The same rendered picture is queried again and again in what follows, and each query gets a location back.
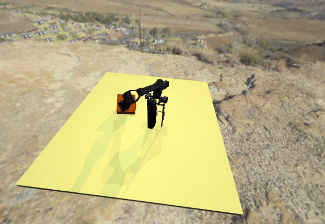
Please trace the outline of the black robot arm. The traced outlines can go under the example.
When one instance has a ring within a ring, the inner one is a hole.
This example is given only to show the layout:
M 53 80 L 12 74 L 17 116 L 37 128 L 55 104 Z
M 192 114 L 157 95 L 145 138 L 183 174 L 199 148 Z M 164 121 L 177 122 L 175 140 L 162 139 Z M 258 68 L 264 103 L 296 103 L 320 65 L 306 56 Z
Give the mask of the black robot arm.
M 124 98 L 124 100 L 121 100 L 118 103 L 118 106 L 121 110 L 121 112 L 124 112 L 126 110 L 129 110 L 129 107 L 131 104 L 136 103 L 139 98 L 141 96 L 143 96 L 144 94 L 147 94 L 149 92 L 155 92 L 155 93 L 159 93 L 160 92 L 160 96 L 162 94 L 162 91 L 164 89 L 166 89 L 167 87 L 169 87 L 169 81 L 165 80 L 163 81 L 162 79 L 158 79 L 154 84 L 146 86 L 144 88 L 139 88 L 137 90 L 128 90 L 127 92 L 125 92 L 122 96 Z M 136 101 L 134 100 L 131 91 L 136 91 L 138 94 L 138 98 L 136 99 Z

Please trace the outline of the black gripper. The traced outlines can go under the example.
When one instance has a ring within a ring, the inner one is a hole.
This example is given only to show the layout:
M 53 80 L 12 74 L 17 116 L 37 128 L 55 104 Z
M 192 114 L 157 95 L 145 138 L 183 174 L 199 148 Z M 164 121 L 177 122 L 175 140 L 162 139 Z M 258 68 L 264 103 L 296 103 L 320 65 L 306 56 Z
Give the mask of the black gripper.
M 158 99 L 159 100 L 158 101 L 159 104 L 162 103 L 162 102 L 166 104 L 167 101 L 168 101 L 168 97 L 166 97 L 166 96 L 164 96 L 164 97 L 160 96 L 160 92 L 159 93 L 153 92 L 153 95 L 151 95 L 151 93 L 145 94 L 145 99 L 149 99 L 149 97 L 151 99 Z

